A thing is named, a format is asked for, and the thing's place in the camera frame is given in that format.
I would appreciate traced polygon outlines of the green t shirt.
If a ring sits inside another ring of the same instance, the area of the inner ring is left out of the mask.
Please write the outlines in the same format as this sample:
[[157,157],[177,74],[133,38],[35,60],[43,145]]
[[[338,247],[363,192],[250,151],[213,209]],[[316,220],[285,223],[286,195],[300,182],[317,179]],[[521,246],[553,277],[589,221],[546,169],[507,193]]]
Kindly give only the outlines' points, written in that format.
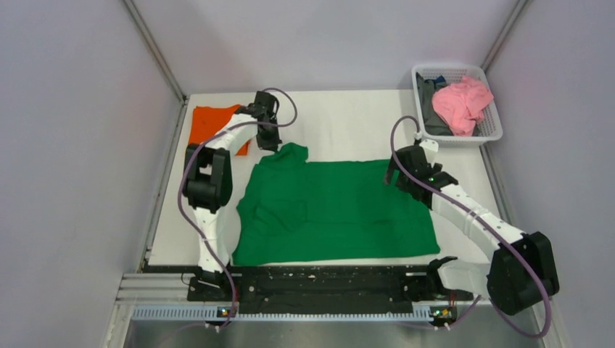
[[384,183],[385,159],[312,162],[290,143],[252,169],[239,200],[239,266],[438,254],[429,210]]

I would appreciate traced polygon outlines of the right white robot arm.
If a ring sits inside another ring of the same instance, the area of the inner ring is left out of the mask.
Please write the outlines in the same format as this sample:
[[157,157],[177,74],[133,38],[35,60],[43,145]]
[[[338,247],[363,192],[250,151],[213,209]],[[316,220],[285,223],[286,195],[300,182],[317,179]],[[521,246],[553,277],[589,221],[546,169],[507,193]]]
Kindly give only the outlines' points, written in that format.
[[526,233],[483,207],[434,161],[436,146],[416,143],[392,153],[384,183],[394,184],[445,218],[480,248],[486,263],[445,257],[429,263],[427,293],[444,299],[453,290],[481,295],[515,315],[560,290],[548,237]]

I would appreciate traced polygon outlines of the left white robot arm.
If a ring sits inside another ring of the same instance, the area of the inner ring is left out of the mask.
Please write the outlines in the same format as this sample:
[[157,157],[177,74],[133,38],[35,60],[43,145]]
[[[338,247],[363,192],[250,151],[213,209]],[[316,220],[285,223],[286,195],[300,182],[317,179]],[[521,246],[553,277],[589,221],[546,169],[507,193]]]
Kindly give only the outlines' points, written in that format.
[[277,88],[264,88],[247,105],[217,109],[222,117],[192,118],[177,205],[199,238],[198,270],[191,286],[204,282],[214,299],[235,302],[239,298],[229,270],[230,254],[220,240],[220,214],[234,190],[233,156],[251,141],[269,152],[277,152],[282,143],[276,92]]

